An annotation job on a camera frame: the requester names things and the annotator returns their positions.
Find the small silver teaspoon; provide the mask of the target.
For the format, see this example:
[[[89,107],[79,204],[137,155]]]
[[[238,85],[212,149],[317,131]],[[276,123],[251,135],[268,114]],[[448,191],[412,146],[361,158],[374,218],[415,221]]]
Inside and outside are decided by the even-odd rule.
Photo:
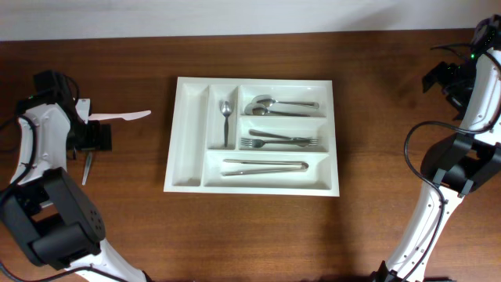
[[[225,119],[224,121],[224,147],[229,145],[229,118],[232,114],[232,105],[226,100],[221,105],[221,113]]]
[[[82,176],[82,181],[81,181],[82,186],[85,186],[87,181],[88,181],[89,172],[90,172],[90,169],[92,167],[92,160],[93,160],[93,152],[87,153],[84,171],[83,171],[83,176]]]

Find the white plastic knife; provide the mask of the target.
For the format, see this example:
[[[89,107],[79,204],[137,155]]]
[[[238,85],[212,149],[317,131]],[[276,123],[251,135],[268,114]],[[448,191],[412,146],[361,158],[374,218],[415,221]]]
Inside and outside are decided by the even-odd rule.
[[[140,118],[144,118],[151,114],[150,110],[131,112],[131,113],[121,113],[121,114],[91,114],[88,116],[90,121],[106,121],[113,119],[122,119],[125,121],[133,121]]]

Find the silver fork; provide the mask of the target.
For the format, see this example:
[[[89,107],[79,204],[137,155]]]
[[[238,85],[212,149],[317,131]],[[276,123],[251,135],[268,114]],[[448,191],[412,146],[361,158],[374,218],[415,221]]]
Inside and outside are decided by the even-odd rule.
[[[267,133],[267,132],[262,132],[254,129],[250,129],[249,134],[251,136],[260,136],[260,137],[268,137],[268,138],[277,138],[277,139],[297,139],[297,140],[306,140],[306,138],[303,137],[289,137],[289,136],[281,136],[273,133]]]
[[[241,138],[240,145],[250,148],[262,148],[265,145],[291,145],[299,147],[316,146],[319,144],[317,139],[249,139]]]

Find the large silver spoon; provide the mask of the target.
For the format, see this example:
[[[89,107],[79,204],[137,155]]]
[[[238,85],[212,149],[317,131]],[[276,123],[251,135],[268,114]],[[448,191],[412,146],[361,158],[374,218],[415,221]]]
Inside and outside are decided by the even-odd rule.
[[[300,106],[300,107],[308,107],[312,109],[319,109],[319,104],[317,102],[286,102],[286,101],[278,101],[277,99],[274,99],[270,95],[260,95],[260,96],[255,96],[252,100],[252,103],[260,103],[266,107],[271,107],[274,104],[281,103],[281,104],[286,104],[286,105],[292,105],[292,106]]]
[[[273,111],[259,103],[248,104],[244,113],[247,115],[265,116],[265,115],[279,115],[279,116],[289,116],[289,117],[307,117],[307,114],[295,114],[280,111]]]

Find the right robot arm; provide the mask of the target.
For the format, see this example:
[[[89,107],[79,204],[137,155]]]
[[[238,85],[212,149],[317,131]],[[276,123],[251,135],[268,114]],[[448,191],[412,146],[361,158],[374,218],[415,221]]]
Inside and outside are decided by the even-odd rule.
[[[410,167],[422,181],[420,198],[398,247],[371,281],[424,281],[451,214],[500,172],[500,16],[482,20],[466,47],[462,64],[440,62],[422,78],[425,92],[441,86],[460,125],[432,121],[453,134],[430,147],[419,169]]]

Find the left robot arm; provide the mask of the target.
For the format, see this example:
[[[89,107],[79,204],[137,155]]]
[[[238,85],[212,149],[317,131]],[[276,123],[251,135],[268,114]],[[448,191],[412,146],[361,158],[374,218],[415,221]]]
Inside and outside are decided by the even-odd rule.
[[[67,172],[68,154],[112,149],[111,128],[93,120],[76,81],[58,71],[34,76],[36,93],[16,104],[16,171],[1,192],[1,221],[28,260],[87,281],[148,281],[106,239],[98,208]]]

